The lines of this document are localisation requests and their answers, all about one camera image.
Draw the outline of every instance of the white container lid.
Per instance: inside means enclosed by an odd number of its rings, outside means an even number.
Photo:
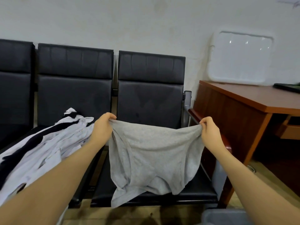
[[[259,85],[266,80],[273,37],[218,31],[214,33],[208,77],[212,81]]]

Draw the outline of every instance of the desk drawer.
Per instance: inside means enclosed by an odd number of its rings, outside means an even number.
[[[282,124],[275,134],[281,139],[300,140],[300,125]]]

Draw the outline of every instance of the chair backrest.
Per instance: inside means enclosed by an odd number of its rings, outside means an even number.
[[[113,50],[39,44],[38,125],[72,107],[85,117],[111,110]]]
[[[0,40],[0,124],[33,126],[35,47]]]
[[[119,52],[120,121],[180,128],[185,57]]]

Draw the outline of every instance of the gray plastic bin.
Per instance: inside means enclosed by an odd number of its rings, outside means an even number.
[[[254,225],[243,209],[207,209],[201,221],[202,225]]]

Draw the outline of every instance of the hand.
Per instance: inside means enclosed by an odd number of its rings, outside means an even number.
[[[212,153],[215,154],[218,150],[225,148],[220,130],[214,123],[211,117],[205,117],[200,121],[202,126],[202,140],[205,147]]]
[[[113,131],[108,123],[109,119],[116,120],[117,117],[112,113],[105,113],[95,121],[89,143],[102,147],[108,141]]]

